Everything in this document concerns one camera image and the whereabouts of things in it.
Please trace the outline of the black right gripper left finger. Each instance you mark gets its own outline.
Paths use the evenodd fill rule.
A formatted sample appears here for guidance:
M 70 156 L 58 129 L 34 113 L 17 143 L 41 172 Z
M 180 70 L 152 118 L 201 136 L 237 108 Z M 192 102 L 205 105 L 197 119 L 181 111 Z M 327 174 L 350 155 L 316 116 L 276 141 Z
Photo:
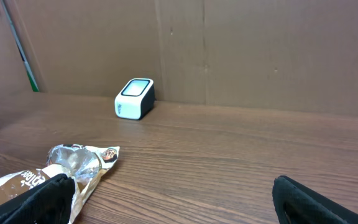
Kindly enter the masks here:
M 58 174 L 0 205 L 0 224 L 68 223 L 75 181 Z

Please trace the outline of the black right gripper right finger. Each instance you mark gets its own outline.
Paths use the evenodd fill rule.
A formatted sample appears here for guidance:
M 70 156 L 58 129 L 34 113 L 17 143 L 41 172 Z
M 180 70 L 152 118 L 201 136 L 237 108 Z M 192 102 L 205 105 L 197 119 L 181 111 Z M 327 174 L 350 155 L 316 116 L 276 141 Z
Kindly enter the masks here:
M 273 205 L 280 224 L 358 224 L 358 214 L 281 175 L 274 180 Z

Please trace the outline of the dried mushroom plastic bag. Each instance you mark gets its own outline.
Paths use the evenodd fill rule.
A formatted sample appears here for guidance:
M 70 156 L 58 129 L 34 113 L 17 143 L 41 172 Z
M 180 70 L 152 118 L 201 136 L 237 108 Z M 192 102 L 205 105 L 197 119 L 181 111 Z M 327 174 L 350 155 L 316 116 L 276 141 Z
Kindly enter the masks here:
M 78 144 L 55 146 L 48 152 L 46 167 L 27 169 L 0 178 L 0 205 L 58 174 L 65 174 L 75 181 L 75 193 L 68 222 L 73 223 L 102 176 L 116 163 L 119 150 L 118 146 L 107 148 Z

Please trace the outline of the white barcode scanner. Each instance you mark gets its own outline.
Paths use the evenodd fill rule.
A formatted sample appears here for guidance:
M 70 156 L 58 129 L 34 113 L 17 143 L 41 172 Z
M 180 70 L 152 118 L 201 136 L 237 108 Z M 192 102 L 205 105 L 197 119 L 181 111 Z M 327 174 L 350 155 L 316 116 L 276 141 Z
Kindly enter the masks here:
M 155 102 L 154 81 L 149 78 L 133 78 L 114 100 L 115 113 L 123 119 L 142 119 Z

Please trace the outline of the white green pole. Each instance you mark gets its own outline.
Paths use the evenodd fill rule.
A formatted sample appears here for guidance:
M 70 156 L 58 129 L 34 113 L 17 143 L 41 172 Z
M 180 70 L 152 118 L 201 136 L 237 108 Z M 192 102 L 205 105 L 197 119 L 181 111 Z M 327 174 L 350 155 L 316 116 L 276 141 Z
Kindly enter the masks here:
M 35 80 L 33 71 L 32 71 L 31 66 L 29 64 L 27 56 L 26 56 L 26 54 L 24 52 L 24 49 L 23 49 L 23 46 L 21 44 L 20 38 L 19 38 L 19 36 L 17 34 L 16 27 L 14 25 L 14 22 L 13 22 L 13 20 L 11 18 L 11 15 L 9 13 L 9 10 L 7 8 L 6 0 L 1 0 L 1 4 L 2 4 L 2 8 L 4 10 L 4 13 L 5 13 L 6 17 L 7 17 L 9 27 L 10 27 L 12 35 L 14 37 L 14 40 L 15 40 L 15 43 L 17 45 L 18 51 L 19 51 L 20 56 L 22 58 L 22 62 L 24 64 L 24 66 L 25 66 L 25 70 L 26 70 L 30 85 L 32 87 L 32 91 L 33 92 L 39 92 L 39 86 L 38 86 L 38 84 L 37 84 L 37 82 Z

